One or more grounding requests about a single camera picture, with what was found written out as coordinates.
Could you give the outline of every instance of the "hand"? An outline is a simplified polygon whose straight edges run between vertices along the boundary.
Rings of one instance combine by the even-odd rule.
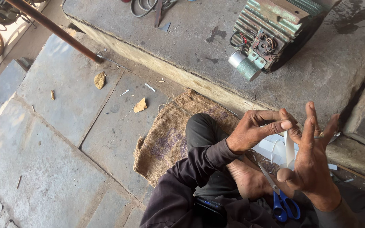
[[[302,137],[290,136],[294,142],[299,144],[295,169],[294,171],[286,168],[280,169],[277,179],[287,182],[293,190],[301,190],[317,209],[332,211],[340,205],[342,197],[329,174],[326,146],[337,130],[339,114],[332,115],[323,131],[324,137],[315,139],[314,136],[319,136],[321,129],[317,124],[314,103],[308,102],[305,110],[307,119]]]
[[[300,137],[301,131],[297,121],[284,108],[280,111],[246,111],[232,134],[226,139],[226,144],[232,153],[241,155],[253,148],[269,135],[290,129],[292,137]]]

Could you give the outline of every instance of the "copper pipe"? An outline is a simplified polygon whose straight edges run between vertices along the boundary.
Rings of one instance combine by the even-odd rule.
[[[45,28],[49,29],[52,33],[56,34],[56,36],[60,37],[62,40],[67,42],[73,48],[77,49],[79,52],[92,59],[94,62],[101,62],[102,59],[99,58],[94,52],[90,51],[80,42],[78,42],[74,37],[70,36],[66,31],[52,22],[49,18],[44,16],[42,13],[37,11],[31,5],[29,5],[24,0],[6,0],[8,3],[18,8],[20,11],[33,18],[39,24],[43,25]]]

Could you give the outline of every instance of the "finger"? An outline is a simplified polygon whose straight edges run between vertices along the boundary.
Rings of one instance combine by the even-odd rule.
[[[296,144],[300,144],[302,132],[297,126],[298,121],[291,114],[289,114],[285,108],[281,108],[280,116],[282,120],[291,121],[292,128],[288,130],[288,134],[292,141],[294,141]]]
[[[256,134],[259,139],[264,139],[267,136],[285,132],[291,127],[292,123],[290,121],[277,121],[277,122],[272,122],[271,124],[268,124],[265,127],[258,127],[256,129]]]
[[[299,145],[298,154],[301,153],[302,156],[310,157],[312,155],[313,146],[315,140],[313,138],[315,130],[315,118],[309,117],[305,120],[304,132],[301,137],[301,144]]]
[[[265,124],[266,120],[281,120],[278,111],[249,110],[246,114],[248,114],[251,123],[257,126]]]
[[[329,144],[331,138],[337,130],[337,121],[339,120],[339,116],[339,114],[333,114],[331,120],[326,125],[325,130],[323,131],[324,137],[320,139],[320,141],[324,148],[326,148],[326,146]]]
[[[279,182],[287,182],[288,186],[290,188],[292,188],[293,190],[299,190],[300,188],[300,183],[299,180],[297,178],[297,176],[295,175],[295,173],[288,169],[288,168],[283,168],[278,170],[277,172],[277,180]]]
[[[322,132],[322,129],[319,127],[317,123],[317,116],[316,116],[316,110],[315,110],[315,103],[313,101],[310,101],[306,104],[305,110],[307,112],[307,116],[314,116],[315,117],[315,133],[314,136],[319,136]]]

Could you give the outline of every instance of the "burlap sack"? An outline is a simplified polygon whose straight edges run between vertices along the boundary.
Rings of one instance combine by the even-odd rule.
[[[133,169],[153,187],[176,161],[187,157],[185,127],[190,117],[196,113],[209,114],[228,134],[231,134],[239,123],[239,119],[230,111],[192,89],[180,94],[160,111],[147,137],[140,137],[136,145]],[[258,153],[254,154],[259,161],[264,158]],[[254,160],[252,152],[249,152],[247,157],[251,161]],[[277,168],[271,167],[267,170],[274,170],[276,173]]]

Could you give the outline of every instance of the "triangular metal piece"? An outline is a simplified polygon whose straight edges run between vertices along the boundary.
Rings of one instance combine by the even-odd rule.
[[[170,24],[171,24],[171,22],[165,24],[165,26],[163,26],[163,27],[161,27],[159,29],[162,30],[162,31],[164,31],[164,32],[167,32],[168,31],[168,28],[170,27]]]

